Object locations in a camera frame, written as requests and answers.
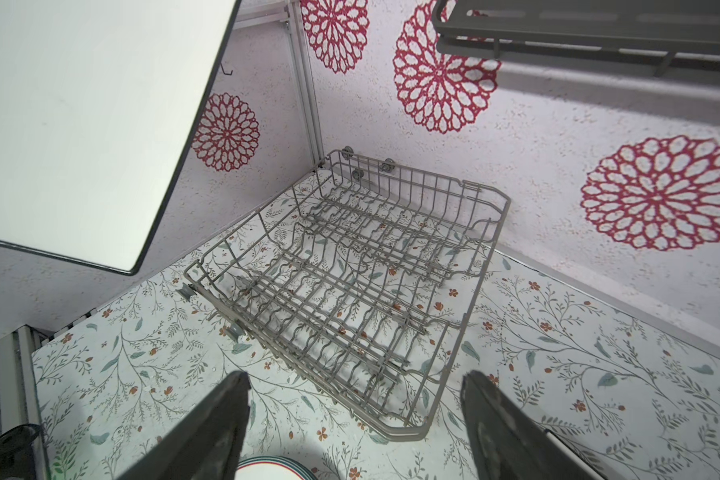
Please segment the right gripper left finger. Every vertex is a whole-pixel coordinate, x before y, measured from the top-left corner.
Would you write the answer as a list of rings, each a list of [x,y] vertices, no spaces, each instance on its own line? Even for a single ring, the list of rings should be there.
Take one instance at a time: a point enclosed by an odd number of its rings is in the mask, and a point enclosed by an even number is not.
[[[224,378],[123,479],[232,479],[250,417],[249,376]]]

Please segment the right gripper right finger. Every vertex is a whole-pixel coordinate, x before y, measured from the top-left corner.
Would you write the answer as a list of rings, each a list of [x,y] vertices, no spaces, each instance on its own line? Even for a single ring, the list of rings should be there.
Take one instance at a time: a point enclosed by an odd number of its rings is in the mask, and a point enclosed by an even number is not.
[[[489,378],[462,380],[460,403],[480,479],[598,479],[600,474],[549,429],[538,427]]]

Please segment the round plate orange pattern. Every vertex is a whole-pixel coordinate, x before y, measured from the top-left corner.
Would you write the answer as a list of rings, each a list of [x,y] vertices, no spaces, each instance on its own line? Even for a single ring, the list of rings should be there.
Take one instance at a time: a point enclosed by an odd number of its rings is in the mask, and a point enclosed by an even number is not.
[[[282,456],[255,456],[242,460],[235,480],[316,480],[315,474],[301,463]]]

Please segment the white square plate black rim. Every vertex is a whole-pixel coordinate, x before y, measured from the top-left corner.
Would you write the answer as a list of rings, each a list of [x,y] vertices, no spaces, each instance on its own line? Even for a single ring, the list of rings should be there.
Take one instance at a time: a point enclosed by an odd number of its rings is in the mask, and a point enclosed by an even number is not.
[[[238,10],[0,1],[0,246],[138,272]]]

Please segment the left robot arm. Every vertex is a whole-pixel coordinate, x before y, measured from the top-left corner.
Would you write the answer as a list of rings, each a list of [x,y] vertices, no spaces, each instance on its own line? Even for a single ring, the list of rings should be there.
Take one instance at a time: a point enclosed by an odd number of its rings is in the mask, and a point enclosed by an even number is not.
[[[22,424],[0,436],[0,479],[38,479],[34,453],[41,426]]]

